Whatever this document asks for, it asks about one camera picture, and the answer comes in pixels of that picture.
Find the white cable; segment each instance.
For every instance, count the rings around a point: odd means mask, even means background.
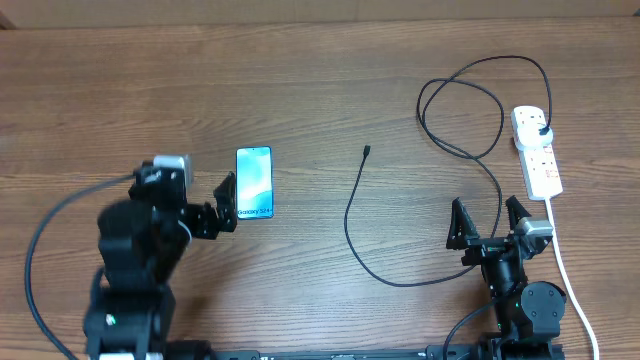
[[[560,247],[558,246],[558,234],[556,233],[556,224],[553,220],[553,211],[551,210],[551,200],[549,198],[544,199],[544,204],[547,208],[547,215],[549,216],[549,222],[551,226],[553,226],[553,251],[556,254],[556,260],[558,261],[558,268],[560,269],[560,275],[562,275],[562,281],[564,281],[564,286],[567,288],[567,293],[569,293],[569,298],[571,299],[571,303],[573,307],[576,309],[578,316],[580,316],[580,320],[584,324],[585,329],[587,329],[587,333],[589,333],[589,338],[591,339],[591,346],[593,347],[593,359],[600,359],[600,350],[598,349],[598,340],[596,339],[596,334],[593,332],[591,328],[591,324],[589,324],[589,320],[587,320],[587,316],[582,311],[580,304],[578,304],[578,299],[576,299],[576,294],[573,293],[573,289],[571,288],[571,283],[569,283],[569,277],[567,276],[567,271],[564,268],[564,263],[562,262],[562,257],[560,256]]]

